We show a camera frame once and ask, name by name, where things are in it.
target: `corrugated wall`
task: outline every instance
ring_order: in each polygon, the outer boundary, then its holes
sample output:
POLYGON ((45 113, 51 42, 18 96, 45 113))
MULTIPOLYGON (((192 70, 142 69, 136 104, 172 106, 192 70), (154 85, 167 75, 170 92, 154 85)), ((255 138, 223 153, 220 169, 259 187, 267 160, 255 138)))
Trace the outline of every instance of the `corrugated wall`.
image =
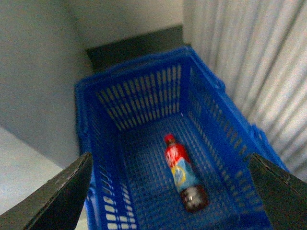
POLYGON ((185 0, 184 40, 307 182, 307 1, 185 0))

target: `basket bottom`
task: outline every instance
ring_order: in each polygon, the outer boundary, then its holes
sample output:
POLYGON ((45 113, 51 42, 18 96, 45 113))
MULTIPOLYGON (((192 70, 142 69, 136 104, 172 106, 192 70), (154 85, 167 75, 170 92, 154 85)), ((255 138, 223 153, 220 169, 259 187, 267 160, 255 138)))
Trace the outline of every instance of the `basket bottom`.
POLYGON ((233 203, 199 132, 182 114, 163 118, 122 134, 123 163, 134 213, 141 229, 225 229, 239 221, 233 203), (210 205, 191 214, 184 210, 164 158, 164 135, 185 145, 210 205))

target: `bottle label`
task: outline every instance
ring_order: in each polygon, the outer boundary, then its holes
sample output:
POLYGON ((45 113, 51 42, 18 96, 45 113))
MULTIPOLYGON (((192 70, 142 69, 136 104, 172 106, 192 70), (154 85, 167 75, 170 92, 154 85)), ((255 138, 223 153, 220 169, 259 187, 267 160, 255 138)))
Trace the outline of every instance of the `bottle label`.
POLYGON ((165 154, 168 166, 171 168, 177 191, 200 184, 189 162, 188 155, 181 145, 172 146, 165 154))

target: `white wall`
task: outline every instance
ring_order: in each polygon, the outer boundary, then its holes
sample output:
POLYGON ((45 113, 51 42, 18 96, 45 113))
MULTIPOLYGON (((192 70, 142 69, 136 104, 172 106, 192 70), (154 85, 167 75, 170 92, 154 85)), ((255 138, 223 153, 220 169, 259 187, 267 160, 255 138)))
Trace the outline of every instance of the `white wall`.
POLYGON ((73 22, 60 0, 7 0, 0 28, 0 125, 64 168, 79 154, 73 87, 91 74, 73 22))
POLYGON ((0 127, 0 215, 62 169, 0 127))
POLYGON ((86 48, 182 24, 183 0, 67 0, 86 48))

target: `dark liquid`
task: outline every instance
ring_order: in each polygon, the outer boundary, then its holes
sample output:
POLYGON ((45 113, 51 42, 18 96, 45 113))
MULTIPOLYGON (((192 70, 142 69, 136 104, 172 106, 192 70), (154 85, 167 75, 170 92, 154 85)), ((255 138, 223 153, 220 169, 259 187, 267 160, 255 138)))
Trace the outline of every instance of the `dark liquid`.
POLYGON ((187 212, 197 212, 209 205, 207 193, 200 184, 182 190, 180 197, 187 212))

